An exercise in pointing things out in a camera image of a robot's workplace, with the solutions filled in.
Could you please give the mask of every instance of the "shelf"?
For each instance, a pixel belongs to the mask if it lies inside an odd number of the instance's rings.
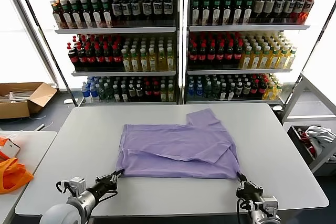
[[[190,26],[189,31],[280,31],[306,30],[306,25],[228,25],[228,26]]]
[[[175,26],[163,27],[115,27],[115,28],[86,28],[86,29],[59,29],[57,34],[142,34],[142,33],[173,33]]]
[[[72,76],[174,76],[176,71],[158,72],[76,72]]]
[[[288,73],[291,69],[223,69],[187,70],[188,74],[233,74],[233,73]]]

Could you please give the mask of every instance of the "purple shirt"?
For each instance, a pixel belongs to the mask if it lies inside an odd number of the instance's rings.
[[[232,137],[206,109],[186,125],[124,125],[120,169],[127,177],[236,178],[239,163]]]

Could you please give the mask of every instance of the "metal pole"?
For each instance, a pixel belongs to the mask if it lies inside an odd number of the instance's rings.
[[[23,20],[23,23],[24,23],[24,25],[25,25],[25,27],[27,29],[27,32],[29,33],[29,35],[30,35],[30,37],[31,37],[31,39],[32,39],[32,41],[33,41],[33,43],[34,43],[37,51],[39,52],[39,54],[41,56],[42,61],[44,62],[46,68],[48,69],[49,74],[51,75],[53,81],[55,83],[57,83],[57,78],[56,78],[55,72],[53,71],[53,69],[51,67],[51,62],[49,61],[49,58],[48,58],[46,52],[43,49],[43,46],[42,46],[42,44],[41,44],[41,42],[40,42],[40,40],[39,40],[39,38],[38,38],[35,30],[34,30],[34,27],[33,27],[32,23],[29,20],[29,16],[27,15],[27,13],[25,11],[22,2],[20,0],[13,0],[13,2],[14,2],[14,5],[15,5],[17,11],[19,12],[19,15],[20,15],[21,19]],[[59,74],[60,74],[60,76],[61,76],[61,78],[62,78],[62,80],[63,80],[63,82],[64,82],[64,84],[66,86],[66,88],[67,88],[67,91],[68,91],[69,95],[71,96],[71,99],[72,99],[74,105],[77,107],[78,104],[77,104],[77,102],[75,100],[75,97],[72,94],[72,92],[71,92],[71,90],[69,88],[69,85],[68,85],[68,83],[67,83],[64,75],[62,74],[62,71],[61,71],[61,69],[60,69],[60,67],[59,67],[59,65],[58,65],[58,63],[56,61],[56,58],[55,58],[55,56],[54,56],[54,54],[53,54],[53,52],[52,52],[52,50],[51,50],[51,48],[49,46],[49,43],[48,43],[48,41],[47,41],[47,39],[46,39],[46,37],[45,37],[42,29],[41,29],[41,26],[40,26],[38,20],[36,18],[34,10],[33,10],[32,6],[31,6],[29,0],[25,0],[25,2],[27,4],[27,6],[28,6],[28,9],[30,10],[30,13],[31,13],[31,15],[32,15],[32,17],[34,19],[34,22],[35,22],[36,26],[38,27],[38,31],[41,34],[42,39],[43,39],[44,43],[46,44],[46,46],[48,48],[48,51],[49,51],[49,53],[51,55],[51,58],[52,58],[55,66],[56,66],[56,68],[57,68],[57,70],[58,70],[58,72],[59,72]]]

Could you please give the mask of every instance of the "beverage display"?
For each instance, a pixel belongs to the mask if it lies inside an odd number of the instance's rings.
[[[296,50],[278,31],[190,33],[188,70],[290,69]]]
[[[59,29],[110,28],[127,25],[132,20],[167,23],[173,20],[174,14],[173,0],[52,0],[50,3]]]
[[[275,74],[188,76],[187,101],[279,100],[283,84]]]
[[[192,0],[192,25],[304,24],[314,0]]]
[[[68,56],[77,72],[175,71],[172,37],[80,35],[68,43]]]
[[[87,82],[83,83],[81,92],[85,103],[176,100],[173,76],[88,77]]]

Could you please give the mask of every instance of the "gray table surface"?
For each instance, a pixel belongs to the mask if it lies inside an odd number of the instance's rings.
[[[24,164],[27,170],[34,174],[52,144],[56,132],[0,131],[0,135],[9,137],[20,146],[21,149],[17,154],[18,162]],[[0,223],[10,223],[9,220],[14,213],[14,207],[25,188],[26,186],[23,186],[9,194],[0,195]]]
[[[185,124],[186,114],[211,108],[232,135],[241,171],[279,209],[321,208],[329,204],[270,107],[264,103],[99,106],[75,108],[25,190],[15,212],[42,215],[67,201],[55,183],[114,171],[124,124]],[[99,204],[93,217],[234,214],[238,181],[195,178],[121,178],[118,195]]]

